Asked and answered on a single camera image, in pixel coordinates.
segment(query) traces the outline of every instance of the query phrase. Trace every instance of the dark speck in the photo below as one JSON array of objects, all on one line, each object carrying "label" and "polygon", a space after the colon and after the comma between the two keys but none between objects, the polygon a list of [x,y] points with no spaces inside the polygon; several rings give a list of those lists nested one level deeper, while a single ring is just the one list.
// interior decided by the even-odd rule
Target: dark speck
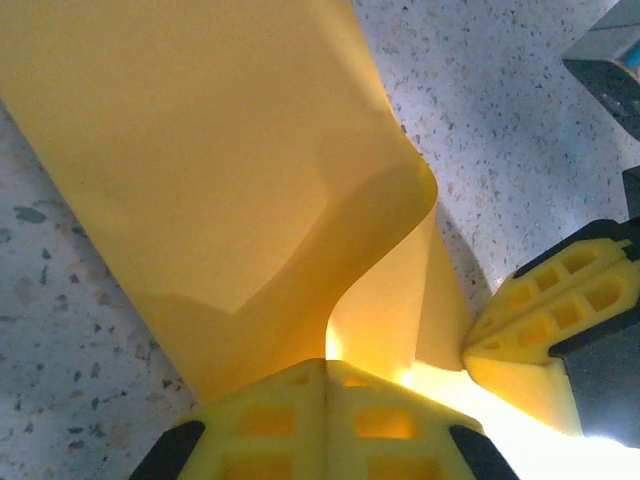
[{"label": "dark speck", "polygon": [[40,283],[42,285],[46,285],[47,284],[47,271],[48,270],[49,270],[49,267],[47,265],[45,265],[45,267],[40,272]]},{"label": "dark speck", "polygon": [[76,442],[71,442],[69,444],[69,448],[71,450],[80,450],[80,449],[84,448],[84,441],[83,440],[78,440]]},{"label": "dark speck", "polygon": [[91,378],[98,378],[100,376],[100,364],[94,363],[91,367]]},{"label": "dark speck", "polygon": [[136,351],[134,356],[138,359],[138,360],[144,360],[147,355],[144,351],[144,346],[141,343],[137,343],[136,344]]},{"label": "dark speck", "polygon": [[28,223],[42,223],[47,219],[47,216],[31,207],[14,207],[16,218]]},{"label": "dark speck", "polygon": [[102,431],[102,425],[96,423],[95,425],[89,425],[89,434],[93,435],[96,438],[102,438],[105,436],[105,433]]},{"label": "dark speck", "polygon": [[95,298],[100,306],[111,305],[111,297],[104,292],[96,293]]},{"label": "dark speck", "polygon": [[14,429],[9,428],[9,431],[7,432],[7,434],[0,437],[0,442],[5,442],[9,440],[11,437],[13,437],[13,432],[14,432]]},{"label": "dark speck", "polygon": [[75,233],[76,235],[80,235],[82,238],[89,238],[89,236],[87,235],[87,232],[84,231],[84,228],[78,226],[78,227],[73,227],[71,229],[71,231],[73,233]]},{"label": "dark speck", "polygon": [[0,228],[0,243],[8,243],[13,237],[13,232],[9,228]]},{"label": "dark speck", "polygon": [[66,295],[58,295],[56,300],[60,303],[51,309],[52,313],[66,312],[69,310],[69,300]]}]

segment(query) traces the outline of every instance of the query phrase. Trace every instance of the speckled countertop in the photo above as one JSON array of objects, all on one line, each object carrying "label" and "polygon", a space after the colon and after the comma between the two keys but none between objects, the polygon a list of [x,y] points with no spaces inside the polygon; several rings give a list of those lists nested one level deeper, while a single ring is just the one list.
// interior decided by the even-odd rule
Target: speckled countertop
[{"label": "speckled countertop", "polygon": [[[632,140],[560,54],[614,0],[356,0],[436,173],[474,311],[586,222],[625,218]],[[126,478],[195,401],[0,113],[0,479]]]}]

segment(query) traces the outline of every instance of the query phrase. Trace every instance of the square hole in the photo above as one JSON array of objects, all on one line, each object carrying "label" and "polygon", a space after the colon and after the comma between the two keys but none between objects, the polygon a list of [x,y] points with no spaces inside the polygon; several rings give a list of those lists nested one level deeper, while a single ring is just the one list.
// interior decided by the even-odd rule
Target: square hole
[{"label": "square hole", "polygon": [[518,343],[523,347],[535,347],[547,339],[547,329],[542,320],[535,320],[525,325],[518,332]]},{"label": "square hole", "polygon": [[366,407],[356,413],[356,435],[373,438],[418,438],[411,412],[398,407]]},{"label": "square hole", "polygon": [[529,300],[531,300],[531,291],[529,290],[529,287],[524,283],[516,287],[513,292],[511,292],[511,296],[509,297],[511,308],[517,308],[520,305],[524,305]]},{"label": "square hole", "polygon": [[376,457],[367,480],[448,480],[437,458]]},{"label": "square hole", "polygon": [[585,298],[596,312],[604,310],[616,303],[621,295],[622,286],[614,278],[607,278],[596,285],[595,288],[584,294]]},{"label": "square hole", "polygon": [[561,330],[569,328],[571,325],[575,325],[582,320],[580,311],[572,301],[563,303],[551,310],[553,318],[556,319],[556,323]]},{"label": "square hole", "polygon": [[591,250],[578,250],[562,260],[562,264],[571,274],[582,270],[587,265],[596,261],[598,256]]},{"label": "square hole", "polygon": [[286,405],[249,407],[238,433],[251,437],[287,437],[294,433],[295,410]]},{"label": "square hole", "polygon": [[356,377],[355,375],[349,375],[344,379],[345,387],[368,387],[369,384],[365,382],[362,378]]},{"label": "square hole", "polygon": [[543,272],[536,275],[534,278],[536,283],[538,284],[538,287],[540,287],[541,292],[544,292],[545,290],[553,287],[555,284],[557,284],[560,281],[560,276],[552,268],[549,268],[548,270],[544,270]]},{"label": "square hole", "polygon": [[238,455],[222,461],[222,480],[292,480],[293,461],[289,455]]}]

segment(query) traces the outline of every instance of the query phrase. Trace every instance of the yellow sheet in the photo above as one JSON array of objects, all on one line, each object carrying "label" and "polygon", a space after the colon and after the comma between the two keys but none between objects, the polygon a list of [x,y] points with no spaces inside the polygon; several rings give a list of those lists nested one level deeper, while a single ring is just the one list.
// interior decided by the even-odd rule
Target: yellow sheet
[{"label": "yellow sheet", "polygon": [[410,367],[437,188],[349,2],[8,0],[0,97],[200,400],[323,356],[336,304],[343,358]]}]

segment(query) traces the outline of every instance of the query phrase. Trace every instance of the terrazzo surface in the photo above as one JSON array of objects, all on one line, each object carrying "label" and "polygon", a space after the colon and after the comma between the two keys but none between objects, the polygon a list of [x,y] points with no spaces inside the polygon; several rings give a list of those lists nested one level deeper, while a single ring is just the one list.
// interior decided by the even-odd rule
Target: terrazzo surface
[{"label": "terrazzo surface", "polygon": [[[614,3],[354,3],[474,312],[580,226],[626,217],[640,146],[559,60]],[[195,405],[4,111],[0,379],[1,480],[126,478]]]}]

